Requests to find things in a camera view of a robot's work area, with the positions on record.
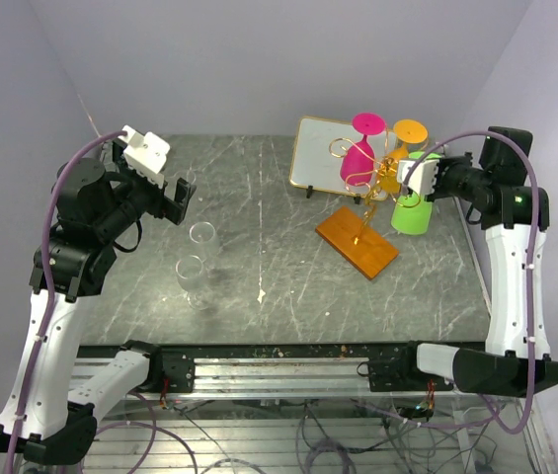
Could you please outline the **orange plastic wine glass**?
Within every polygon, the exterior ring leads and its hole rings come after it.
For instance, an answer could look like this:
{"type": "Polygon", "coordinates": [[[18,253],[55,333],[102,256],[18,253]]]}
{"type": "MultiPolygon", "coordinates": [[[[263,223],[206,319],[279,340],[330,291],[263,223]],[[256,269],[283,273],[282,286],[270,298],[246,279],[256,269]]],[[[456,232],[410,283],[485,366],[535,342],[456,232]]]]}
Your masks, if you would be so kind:
{"type": "Polygon", "coordinates": [[[400,119],[394,123],[392,132],[395,140],[391,151],[382,159],[377,172],[377,184],[388,195],[395,195],[400,190],[397,182],[399,162],[409,156],[411,145],[420,145],[423,149],[428,142],[429,132],[426,127],[414,119],[400,119]]]}

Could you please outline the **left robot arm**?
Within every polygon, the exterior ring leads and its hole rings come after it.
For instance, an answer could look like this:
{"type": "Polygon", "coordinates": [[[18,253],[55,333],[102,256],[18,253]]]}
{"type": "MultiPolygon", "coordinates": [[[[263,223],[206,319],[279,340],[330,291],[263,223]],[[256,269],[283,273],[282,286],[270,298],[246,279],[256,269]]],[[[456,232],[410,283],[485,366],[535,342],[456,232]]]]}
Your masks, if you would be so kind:
{"type": "Polygon", "coordinates": [[[20,367],[0,414],[0,453],[41,465],[74,465],[101,419],[128,392],[160,390],[167,379],[161,349],[129,341],[103,369],[71,389],[85,318],[100,295],[121,234],[143,214],[180,224],[195,186],[180,178],[175,195],[123,159],[106,170],[96,159],[64,165],[52,189],[49,219],[34,255],[31,315],[20,367]]]}

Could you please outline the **green plastic wine glass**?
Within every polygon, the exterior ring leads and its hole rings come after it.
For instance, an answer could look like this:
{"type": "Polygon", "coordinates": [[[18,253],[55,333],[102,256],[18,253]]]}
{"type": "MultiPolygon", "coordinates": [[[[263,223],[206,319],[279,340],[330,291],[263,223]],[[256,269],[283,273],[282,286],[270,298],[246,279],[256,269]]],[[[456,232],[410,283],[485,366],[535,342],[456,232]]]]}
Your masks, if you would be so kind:
{"type": "MultiPolygon", "coordinates": [[[[406,159],[416,161],[424,154],[423,151],[411,152],[406,159]]],[[[438,153],[431,153],[426,159],[442,158],[438,153]]],[[[397,198],[391,217],[391,225],[398,232],[406,235],[422,235],[427,233],[432,215],[433,204],[425,197],[416,193],[408,193],[397,198]]]]}

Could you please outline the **pink plastic wine glass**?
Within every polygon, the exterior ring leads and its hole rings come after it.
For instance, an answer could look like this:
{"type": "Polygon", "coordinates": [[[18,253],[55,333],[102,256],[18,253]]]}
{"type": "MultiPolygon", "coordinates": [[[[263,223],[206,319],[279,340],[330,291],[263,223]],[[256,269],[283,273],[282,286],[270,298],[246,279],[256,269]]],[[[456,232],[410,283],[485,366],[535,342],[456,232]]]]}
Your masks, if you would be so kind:
{"type": "Polygon", "coordinates": [[[348,187],[366,186],[372,177],[375,154],[368,143],[370,136],[379,135],[386,129],[385,120],[373,113],[360,113],[352,120],[352,126],[361,135],[343,158],[340,177],[348,187]]]}

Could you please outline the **clear glass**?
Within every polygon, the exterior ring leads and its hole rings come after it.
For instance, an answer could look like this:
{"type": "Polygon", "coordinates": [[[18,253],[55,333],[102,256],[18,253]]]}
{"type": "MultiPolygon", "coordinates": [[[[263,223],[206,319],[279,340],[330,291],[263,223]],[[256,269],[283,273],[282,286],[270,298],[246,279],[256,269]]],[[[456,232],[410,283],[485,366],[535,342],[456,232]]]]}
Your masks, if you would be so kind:
{"type": "Polygon", "coordinates": [[[190,185],[194,185],[196,183],[197,180],[197,175],[193,170],[188,170],[186,173],[186,181],[190,184],[190,185]]]}

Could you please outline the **clear glass flute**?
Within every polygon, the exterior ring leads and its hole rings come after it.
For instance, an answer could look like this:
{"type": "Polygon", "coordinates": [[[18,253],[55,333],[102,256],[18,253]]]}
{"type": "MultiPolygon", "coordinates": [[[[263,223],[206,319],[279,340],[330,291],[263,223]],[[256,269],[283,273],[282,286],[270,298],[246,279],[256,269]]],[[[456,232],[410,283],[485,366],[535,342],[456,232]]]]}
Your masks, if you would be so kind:
{"type": "Polygon", "coordinates": [[[215,227],[207,221],[195,223],[189,231],[190,239],[209,273],[216,269],[220,242],[215,227]]]}
{"type": "Polygon", "coordinates": [[[200,257],[187,255],[175,266],[176,278],[185,293],[186,301],[196,310],[205,310],[210,305],[210,289],[207,273],[200,257]]]}

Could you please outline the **clear glass front flute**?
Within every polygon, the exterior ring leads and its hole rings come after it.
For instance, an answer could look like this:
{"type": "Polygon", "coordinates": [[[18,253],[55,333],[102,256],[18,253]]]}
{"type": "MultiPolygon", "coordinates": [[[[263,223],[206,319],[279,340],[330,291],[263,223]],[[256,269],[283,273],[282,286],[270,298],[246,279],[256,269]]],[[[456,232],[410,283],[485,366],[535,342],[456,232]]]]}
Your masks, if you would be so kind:
{"type": "Polygon", "coordinates": [[[210,289],[207,273],[200,257],[187,255],[175,266],[176,278],[185,293],[186,301],[196,310],[205,310],[210,305],[210,289]]]}

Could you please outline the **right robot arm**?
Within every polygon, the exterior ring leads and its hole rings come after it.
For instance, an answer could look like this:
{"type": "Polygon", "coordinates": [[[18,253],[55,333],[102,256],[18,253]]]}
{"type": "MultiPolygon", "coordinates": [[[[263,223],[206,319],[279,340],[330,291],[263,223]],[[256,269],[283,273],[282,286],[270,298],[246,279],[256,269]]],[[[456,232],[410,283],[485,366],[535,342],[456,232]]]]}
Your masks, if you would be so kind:
{"type": "Polygon", "coordinates": [[[428,201],[458,198],[480,213],[491,265],[490,326],[481,351],[417,343],[397,368],[399,382],[416,391],[433,375],[460,391],[526,398],[558,385],[558,361],[545,333],[541,262],[550,225],[549,197],[528,160],[533,135],[491,126],[481,155],[431,157],[399,163],[404,191],[428,201]]]}

